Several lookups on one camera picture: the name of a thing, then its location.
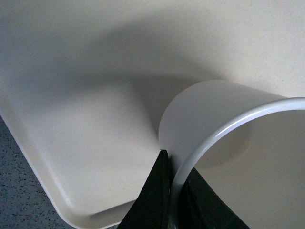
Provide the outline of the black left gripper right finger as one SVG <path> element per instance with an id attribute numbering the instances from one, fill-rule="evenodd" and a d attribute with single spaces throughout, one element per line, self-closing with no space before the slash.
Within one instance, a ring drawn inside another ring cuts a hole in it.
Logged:
<path id="1" fill-rule="evenodd" d="M 193 168 L 182 189 L 183 229 L 244 229 L 245 223 Z"/>

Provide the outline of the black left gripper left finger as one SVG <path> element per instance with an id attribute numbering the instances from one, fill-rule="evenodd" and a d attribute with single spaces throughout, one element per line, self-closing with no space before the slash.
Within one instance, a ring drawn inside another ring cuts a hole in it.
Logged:
<path id="1" fill-rule="evenodd" d="M 169 216 L 169 158 L 161 150 L 121 229 L 166 229 Z"/>

